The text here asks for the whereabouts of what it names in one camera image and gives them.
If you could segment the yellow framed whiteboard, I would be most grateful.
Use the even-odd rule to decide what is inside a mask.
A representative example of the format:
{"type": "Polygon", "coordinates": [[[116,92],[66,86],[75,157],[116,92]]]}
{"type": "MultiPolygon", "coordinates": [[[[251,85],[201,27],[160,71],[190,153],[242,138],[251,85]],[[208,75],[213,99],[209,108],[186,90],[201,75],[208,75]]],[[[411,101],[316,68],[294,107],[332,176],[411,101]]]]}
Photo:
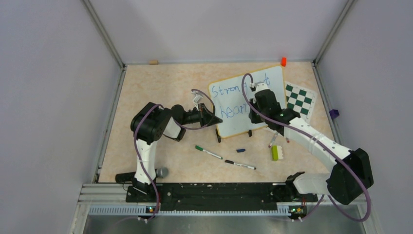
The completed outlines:
{"type": "MultiPolygon", "coordinates": [[[[281,108],[286,108],[285,85],[283,79],[283,67],[273,66],[251,73],[254,82],[263,82],[274,92],[277,102],[281,108]]],[[[249,86],[251,80],[247,77],[242,83],[243,75],[234,76],[209,84],[208,91],[215,104],[215,116],[222,119],[222,123],[216,125],[221,138],[233,137],[266,127],[265,123],[254,124],[248,115],[250,107],[243,97],[242,90],[245,90],[248,99],[254,97],[249,86]]]]}

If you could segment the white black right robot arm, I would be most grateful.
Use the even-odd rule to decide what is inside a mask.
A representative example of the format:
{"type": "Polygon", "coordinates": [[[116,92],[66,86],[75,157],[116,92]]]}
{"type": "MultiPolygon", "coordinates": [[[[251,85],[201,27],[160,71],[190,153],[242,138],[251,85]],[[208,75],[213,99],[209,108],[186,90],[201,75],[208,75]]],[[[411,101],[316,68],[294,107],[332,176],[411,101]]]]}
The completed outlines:
{"type": "Polygon", "coordinates": [[[265,123],[271,130],[295,141],[315,156],[327,173],[296,173],[286,186],[286,196],[292,201],[305,194],[329,195],[343,205],[350,204],[374,184],[370,159],[361,148],[351,150],[331,140],[311,127],[290,108],[281,108],[269,88],[252,88],[252,123],[265,123]]]}

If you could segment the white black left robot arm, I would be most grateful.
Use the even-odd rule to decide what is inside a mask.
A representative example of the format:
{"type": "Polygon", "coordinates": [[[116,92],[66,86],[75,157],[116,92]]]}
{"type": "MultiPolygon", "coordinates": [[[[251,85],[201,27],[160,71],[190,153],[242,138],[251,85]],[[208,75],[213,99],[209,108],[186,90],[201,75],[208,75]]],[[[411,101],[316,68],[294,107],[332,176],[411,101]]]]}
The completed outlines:
{"type": "Polygon", "coordinates": [[[156,188],[151,184],[158,177],[154,165],[155,152],[162,136],[179,142],[186,133],[184,125],[199,123],[201,127],[209,127],[222,122],[204,103],[188,111],[178,104],[163,109],[155,103],[147,103],[131,121],[131,131],[139,153],[131,182],[138,196],[147,202],[156,196],[156,188]]]}

